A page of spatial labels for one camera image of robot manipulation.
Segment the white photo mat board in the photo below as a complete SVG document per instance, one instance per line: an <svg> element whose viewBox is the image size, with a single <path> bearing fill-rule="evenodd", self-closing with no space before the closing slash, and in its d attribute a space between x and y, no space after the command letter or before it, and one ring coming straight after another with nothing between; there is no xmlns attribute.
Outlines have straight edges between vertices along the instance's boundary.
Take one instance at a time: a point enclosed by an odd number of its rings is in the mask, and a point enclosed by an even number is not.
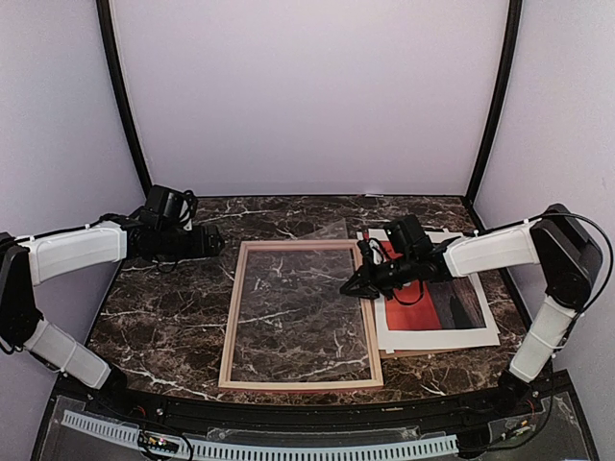
<svg viewBox="0 0 615 461"><path fill-rule="evenodd" d="M436 331L408 331L390 330L386 325L384 303L385 297L373 301L373 310L376 323L378 349L388 352L399 350L446 350L461 348L492 347L500 344L500 331L480 282L476 274L468 277L475 284L480 300L488 310L486 328L436 330Z"/></svg>

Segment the light wooden picture frame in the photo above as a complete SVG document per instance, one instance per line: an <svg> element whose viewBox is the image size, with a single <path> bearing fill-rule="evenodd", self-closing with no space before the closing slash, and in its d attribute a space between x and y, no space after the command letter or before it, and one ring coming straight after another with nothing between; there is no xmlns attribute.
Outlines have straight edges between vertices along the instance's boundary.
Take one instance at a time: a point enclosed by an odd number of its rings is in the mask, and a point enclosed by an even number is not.
<svg viewBox="0 0 615 461"><path fill-rule="evenodd" d="M352 239L324 240L286 240L286 241L244 241L239 254L234 277L234 287L229 307L228 322L220 363L218 385L224 390L249 391L258 393L327 393L347 392L367 389L380 389L383 386L381 359L378 357L373 308L370 302L359 300L369 348L371 376L363 380L321 381L321 382L247 382L231 379L234 354L235 328L237 326L238 306L241 298L245 259L250 250L349 250L353 254L355 269L360 263L360 253L356 241Z"/></svg>

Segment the clear acrylic sheet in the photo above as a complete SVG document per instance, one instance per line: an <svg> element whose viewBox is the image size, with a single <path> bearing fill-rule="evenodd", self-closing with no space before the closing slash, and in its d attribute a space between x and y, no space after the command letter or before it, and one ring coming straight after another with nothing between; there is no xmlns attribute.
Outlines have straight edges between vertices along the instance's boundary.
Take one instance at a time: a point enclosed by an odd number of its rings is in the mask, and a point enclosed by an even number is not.
<svg viewBox="0 0 615 461"><path fill-rule="evenodd" d="M231 379L370 378L360 301L339 293L354 270L349 250L248 251Z"/></svg>

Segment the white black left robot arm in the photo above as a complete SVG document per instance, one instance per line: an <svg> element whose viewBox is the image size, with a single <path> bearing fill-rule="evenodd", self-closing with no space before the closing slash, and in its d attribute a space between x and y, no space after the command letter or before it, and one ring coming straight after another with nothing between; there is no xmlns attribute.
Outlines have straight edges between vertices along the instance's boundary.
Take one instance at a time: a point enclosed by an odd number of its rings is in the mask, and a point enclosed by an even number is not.
<svg viewBox="0 0 615 461"><path fill-rule="evenodd" d="M135 412L125 374L84 344L85 327L120 263L141 258L177 263L219 255L215 226L156 225L119 214L48 234L1 236L1 351L26 352L54 371L99 391L115 419Z"/></svg>

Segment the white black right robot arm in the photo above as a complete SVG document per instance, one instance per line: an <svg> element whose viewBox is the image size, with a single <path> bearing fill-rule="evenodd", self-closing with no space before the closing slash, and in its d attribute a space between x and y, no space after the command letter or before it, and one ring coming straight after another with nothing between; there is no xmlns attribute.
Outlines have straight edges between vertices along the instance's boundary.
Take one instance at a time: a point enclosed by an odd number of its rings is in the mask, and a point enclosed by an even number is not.
<svg viewBox="0 0 615 461"><path fill-rule="evenodd" d="M394 255L374 238L360 239L361 262L340 294L362 300L394 299L411 282L440 282L522 265L541 268L544 298L520 348L491 394L490 407L513 415L531 384L565 346L578 319L602 294L614 269L614 249L602 248L587 231L594 221L552 204L538 215L500 227L431 241L414 215L387 223L383 231Z"/></svg>

